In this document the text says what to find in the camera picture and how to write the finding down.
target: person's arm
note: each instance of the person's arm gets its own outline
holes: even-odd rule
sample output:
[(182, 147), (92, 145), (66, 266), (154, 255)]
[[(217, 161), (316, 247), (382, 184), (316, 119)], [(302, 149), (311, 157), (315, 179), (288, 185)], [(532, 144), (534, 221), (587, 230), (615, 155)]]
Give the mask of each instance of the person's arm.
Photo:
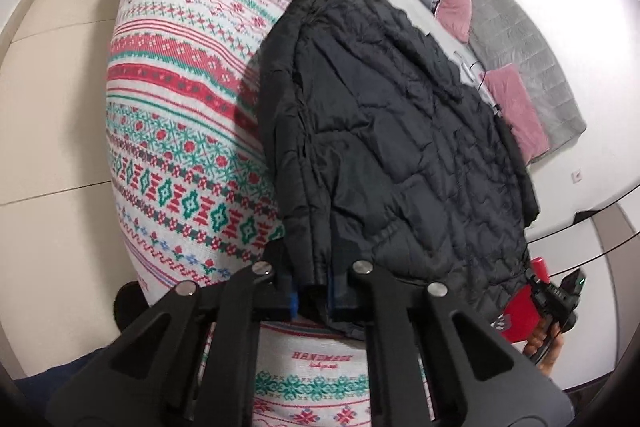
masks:
[[(524, 346), (522, 350), (524, 355), (533, 355), (536, 350), (542, 346), (542, 343), (546, 339), (546, 321), (545, 319), (540, 319), (540, 322), (533, 330), (529, 338), (527, 339), (527, 345)], [(538, 368), (542, 371), (543, 375), (550, 376), (551, 370), (556, 363), (556, 360), (560, 356), (560, 351), (562, 351), (562, 346), (564, 345), (564, 338), (562, 337), (562, 333), (560, 331), (560, 326), (558, 323), (554, 324), (551, 327), (551, 336), (555, 336), (556, 339), (552, 342), (549, 350), (546, 352), (545, 357), (538, 364)]]

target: red and green pattern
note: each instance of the red and green pattern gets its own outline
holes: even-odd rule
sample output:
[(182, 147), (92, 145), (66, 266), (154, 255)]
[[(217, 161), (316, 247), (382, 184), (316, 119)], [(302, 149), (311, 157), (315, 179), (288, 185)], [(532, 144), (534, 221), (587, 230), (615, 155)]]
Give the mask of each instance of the red and green pattern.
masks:
[[(258, 48), (288, 0), (121, 0), (106, 134), (124, 242), (150, 302), (227, 280), (282, 237), (257, 136)], [(364, 346), (305, 319), (260, 330), (254, 425), (370, 423)]]

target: silver screw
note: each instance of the silver screw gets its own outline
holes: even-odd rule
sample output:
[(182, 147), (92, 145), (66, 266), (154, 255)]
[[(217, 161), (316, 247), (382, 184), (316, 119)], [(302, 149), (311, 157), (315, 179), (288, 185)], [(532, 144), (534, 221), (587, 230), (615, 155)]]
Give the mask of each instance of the silver screw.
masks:
[(186, 297), (187, 295), (196, 293), (196, 289), (198, 289), (198, 286), (193, 281), (182, 281), (175, 287), (175, 292), (178, 295)]
[(444, 297), (449, 290), (441, 282), (432, 282), (427, 286), (427, 291), (434, 297)]
[(268, 275), (271, 273), (273, 266), (271, 266), (267, 261), (258, 261), (254, 263), (251, 267), (256, 275)]
[(364, 259), (356, 261), (355, 263), (353, 263), (352, 267), (353, 271), (359, 273), (360, 275), (366, 275), (373, 272), (373, 265), (369, 261), (365, 261)]

